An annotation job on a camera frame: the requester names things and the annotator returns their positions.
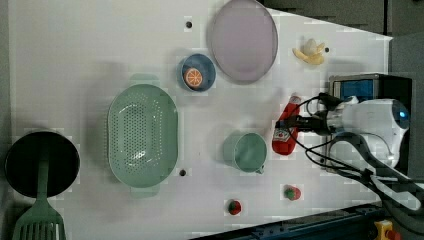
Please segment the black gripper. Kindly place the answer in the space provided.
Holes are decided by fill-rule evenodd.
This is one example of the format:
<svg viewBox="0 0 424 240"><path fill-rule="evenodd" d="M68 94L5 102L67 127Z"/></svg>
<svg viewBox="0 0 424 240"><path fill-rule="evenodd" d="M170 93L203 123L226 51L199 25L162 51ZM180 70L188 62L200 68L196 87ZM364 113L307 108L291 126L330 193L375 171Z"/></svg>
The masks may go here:
<svg viewBox="0 0 424 240"><path fill-rule="evenodd" d="M300 132L314 132L328 134L329 129L324 119L319 117L294 116L292 120L280 120L275 123L276 128L297 128Z"/></svg>

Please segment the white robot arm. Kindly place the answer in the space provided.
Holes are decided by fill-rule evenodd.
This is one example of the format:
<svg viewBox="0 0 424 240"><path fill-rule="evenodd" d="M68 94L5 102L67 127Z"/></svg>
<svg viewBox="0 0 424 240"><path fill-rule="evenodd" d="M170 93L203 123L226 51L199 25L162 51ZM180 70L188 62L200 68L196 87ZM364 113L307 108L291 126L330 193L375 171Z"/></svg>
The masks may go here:
<svg viewBox="0 0 424 240"><path fill-rule="evenodd" d="M326 137L327 150L319 155L325 168L362 182L407 214L421 215L423 185L395 169L410 127L407 108L395 99L360 102L355 96L342 100L324 93L314 99L322 110L301 116L293 109L275 128L289 138L294 132Z"/></svg>

